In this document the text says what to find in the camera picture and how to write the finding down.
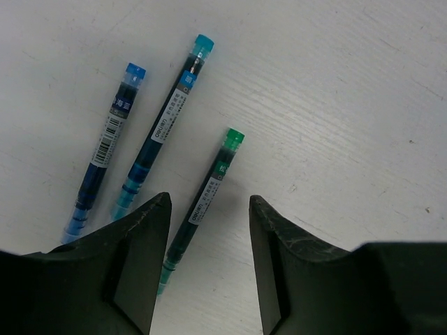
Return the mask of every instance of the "white surface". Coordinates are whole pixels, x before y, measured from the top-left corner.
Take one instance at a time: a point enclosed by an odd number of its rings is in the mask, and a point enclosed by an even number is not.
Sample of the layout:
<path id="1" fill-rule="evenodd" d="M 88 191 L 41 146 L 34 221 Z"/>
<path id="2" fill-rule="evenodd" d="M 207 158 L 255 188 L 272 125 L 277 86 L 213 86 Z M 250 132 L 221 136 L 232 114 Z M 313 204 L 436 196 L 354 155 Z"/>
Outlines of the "white surface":
<path id="1" fill-rule="evenodd" d="M 247 137 L 152 334 L 261 333 L 252 194 L 344 248 L 446 240 L 446 17 L 442 0 L 1 1 L 0 247 L 58 245 L 132 61 L 148 76 L 96 203 L 104 224 L 199 33 L 216 47 L 140 197 L 170 192 L 170 238 L 226 127 Z"/>

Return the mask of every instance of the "tabletop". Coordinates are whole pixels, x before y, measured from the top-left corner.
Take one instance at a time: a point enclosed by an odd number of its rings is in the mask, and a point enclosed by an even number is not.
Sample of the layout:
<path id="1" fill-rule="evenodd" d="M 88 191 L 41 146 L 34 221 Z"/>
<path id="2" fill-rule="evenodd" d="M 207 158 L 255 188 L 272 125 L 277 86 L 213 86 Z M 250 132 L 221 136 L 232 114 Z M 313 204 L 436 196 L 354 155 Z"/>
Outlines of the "tabletop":
<path id="1" fill-rule="evenodd" d="M 3 0 L 0 248 L 59 245 L 128 62 L 147 69 L 92 225 L 198 34 L 216 44 L 138 198 L 170 240 L 228 127 L 246 137 L 157 302 L 151 334 L 262 334 L 248 226 L 262 195 L 346 249 L 447 239 L 442 0 Z"/>

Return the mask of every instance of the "green tube end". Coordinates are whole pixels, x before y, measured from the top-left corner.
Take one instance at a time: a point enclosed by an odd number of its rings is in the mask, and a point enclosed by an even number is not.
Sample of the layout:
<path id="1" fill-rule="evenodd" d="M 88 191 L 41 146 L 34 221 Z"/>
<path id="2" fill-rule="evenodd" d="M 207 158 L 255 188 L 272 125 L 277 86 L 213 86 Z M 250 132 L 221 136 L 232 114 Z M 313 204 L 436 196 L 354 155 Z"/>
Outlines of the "green tube end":
<path id="1" fill-rule="evenodd" d="M 239 131 L 230 128 L 226 134 L 225 142 L 223 143 L 223 146 L 227 149 L 230 149 L 234 152 L 239 149 L 239 146 L 241 145 L 242 141 L 244 140 L 245 135 L 240 133 Z"/>

